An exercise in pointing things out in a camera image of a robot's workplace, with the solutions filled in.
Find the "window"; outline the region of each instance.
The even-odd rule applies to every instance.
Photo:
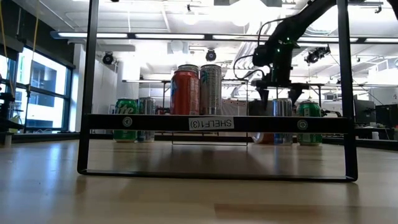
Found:
[[[41,54],[24,48],[19,54],[19,66],[17,82],[30,84],[32,87],[51,91],[64,95],[66,92],[66,82],[68,81],[67,68],[53,60],[44,57]],[[30,63],[32,63],[32,76],[30,75]]]
[[[0,55],[0,74],[3,79],[8,79],[9,77],[9,63],[11,63],[11,61],[12,60]]]
[[[46,131],[68,128],[70,79],[71,70],[41,54],[35,53],[33,56],[33,51],[27,48],[19,54],[16,75],[18,111],[14,112],[14,116],[18,116],[22,124],[27,118],[28,132],[36,131],[37,128]],[[28,99],[25,84],[29,84],[29,81]]]
[[[21,123],[25,123],[27,94],[25,89],[17,88],[16,108],[14,112],[19,116]],[[27,108],[28,128],[62,128],[64,99],[41,93],[31,92]]]

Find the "security camera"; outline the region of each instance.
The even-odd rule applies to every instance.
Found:
[[[112,65],[114,61],[113,52],[105,52],[105,56],[102,58],[105,65]]]
[[[206,54],[206,60],[208,62],[212,62],[212,61],[216,60],[216,58],[217,58],[217,55],[216,55],[216,52],[214,51],[214,49],[209,49]]]

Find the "aluminum can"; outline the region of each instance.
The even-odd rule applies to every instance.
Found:
[[[321,117],[321,108],[318,103],[311,101],[303,101],[297,107],[297,116],[303,117]],[[322,143],[321,134],[298,134],[297,142],[301,146],[319,146]]]
[[[190,64],[180,65],[180,66],[178,66],[178,70],[193,71],[199,78],[199,68],[196,65],[190,65]]]
[[[138,114],[138,100],[118,99],[115,106],[115,114]],[[137,131],[114,130],[113,139],[117,142],[135,142]]]
[[[289,98],[281,98],[272,100],[274,109],[274,116],[292,116],[292,100]],[[275,133],[274,144],[291,145],[293,144],[293,134],[290,133]]]
[[[200,68],[200,114],[221,114],[221,67],[204,65]]]
[[[175,71],[170,88],[171,114],[199,115],[199,78],[195,72]]]
[[[156,112],[156,101],[151,97],[139,99],[139,114],[153,115]],[[155,141],[155,131],[138,131],[139,142]]]

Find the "circular logo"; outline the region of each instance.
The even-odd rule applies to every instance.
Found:
[[[297,122],[297,127],[300,130],[306,130],[308,128],[308,123],[305,120],[300,120]]]
[[[130,127],[132,124],[132,119],[129,117],[123,118],[123,126],[124,127]]]

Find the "shelf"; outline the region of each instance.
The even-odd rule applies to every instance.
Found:
[[[185,115],[135,115],[135,114],[86,114],[90,129],[128,129],[148,131],[229,131],[269,133],[346,133],[348,118],[304,118],[267,116],[185,116]],[[219,120],[230,119],[232,127],[217,128]],[[202,127],[192,128],[192,122]]]

